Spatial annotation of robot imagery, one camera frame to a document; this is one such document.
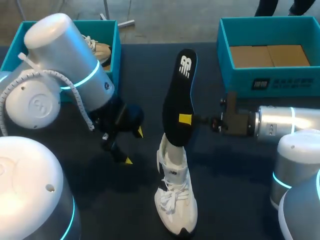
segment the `gray floor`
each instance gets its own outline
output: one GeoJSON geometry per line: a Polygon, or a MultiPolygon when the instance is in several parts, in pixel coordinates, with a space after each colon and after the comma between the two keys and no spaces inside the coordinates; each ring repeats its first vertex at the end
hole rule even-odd
{"type": "MultiPolygon", "coordinates": [[[[27,20],[66,13],[72,19],[97,20],[103,0],[20,0],[27,20]]],[[[275,15],[285,16],[292,0],[279,0],[275,15]]],[[[110,18],[134,19],[121,30],[122,43],[212,42],[222,17],[253,16],[259,0],[108,0],[110,18]]],[[[320,16],[320,1],[306,15],[320,16]]],[[[21,23],[15,0],[0,0],[0,46],[10,45],[21,23]]]]}

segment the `dark tabletop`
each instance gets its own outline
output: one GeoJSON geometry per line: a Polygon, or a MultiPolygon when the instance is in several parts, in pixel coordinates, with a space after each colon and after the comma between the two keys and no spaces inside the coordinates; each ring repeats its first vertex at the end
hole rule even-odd
{"type": "MultiPolygon", "coordinates": [[[[162,104],[176,55],[193,48],[198,68],[193,105],[198,114],[220,112],[224,87],[214,43],[122,45],[120,95],[142,107],[143,139],[123,133],[118,143],[133,165],[113,163],[100,148],[101,134],[89,132],[78,109],[64,104],[45,129],[26,130],[7,120],[9,135],[47,146],[59,159],[80,210],[83,240],[169,240],[154,202],[156,151],[163,135],[162,104]]],[[[7,51],[0,48],[0,62],[7,51]]],[[[317,98],[247,99],[240,106],[320,107],[317,98]]],[[[281,240],[269,189],[276,145],[253,138],[222,136],[200,127],[186,147],[198,205],[194,240],[281,240]]]]}

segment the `cardboard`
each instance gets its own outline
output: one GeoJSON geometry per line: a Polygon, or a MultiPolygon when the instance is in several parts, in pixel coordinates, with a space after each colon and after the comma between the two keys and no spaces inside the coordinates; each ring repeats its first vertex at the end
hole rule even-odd
{"type": "Polygon", "coordinates": [[[267,46],[231,46],[230,51],[236,68],[267,68],[274,66],[267,46]]]}
{"type": "Polygon", "coordinates": [[[310,66],[301,45],[269,45],[267,48],[275,67],[310,66]]]}
{"type": "Polygon", "coordinates": [[[103,67],[103,70],[105,70],[105,71],[110,71],[110,65],[104,66],[104,67],[103,67]]]}

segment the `shoe insole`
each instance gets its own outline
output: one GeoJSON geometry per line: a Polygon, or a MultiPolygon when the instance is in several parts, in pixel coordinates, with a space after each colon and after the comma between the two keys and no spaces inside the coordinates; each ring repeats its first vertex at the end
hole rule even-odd
{"type": "Polygon", "coordinates": [[[162,124],[169,142],[183,147],[189,142],[193,125],[194,107],[191,99],[192,86],[197,69],[197,54],[192,49],[179,52],[162,108],[162,124]]]}

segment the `blue cardboard box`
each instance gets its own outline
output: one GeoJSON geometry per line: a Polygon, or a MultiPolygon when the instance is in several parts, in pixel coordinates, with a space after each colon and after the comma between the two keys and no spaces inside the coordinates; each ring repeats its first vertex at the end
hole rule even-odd
{"type": "Polygon", "coordinates": [[[239,98],[320,96],[320,26],[314,17],[222,18],[217,55],[226,91],[239,98]],[[310,66],[235,67],[230,47],[273,45],[301,45],[310,66]]]}
{"type": "MultiPolygon", "coordinates": [[[[106,70],[105,72],[113,82],[115,91],[118,92],[121,42],[117,21],[75,20],[73,22],[83,35],[90,36],[91,39],[112,46],[110,70],[106,70]]],[[[21,63],[18,54],[21,52],[28,54],[28,50],[24,44],[24,37],[28,29],[35,23],[35,21],[24,21],[21,23],[5,56],[0,71],[12,72],[21,63]]]]}

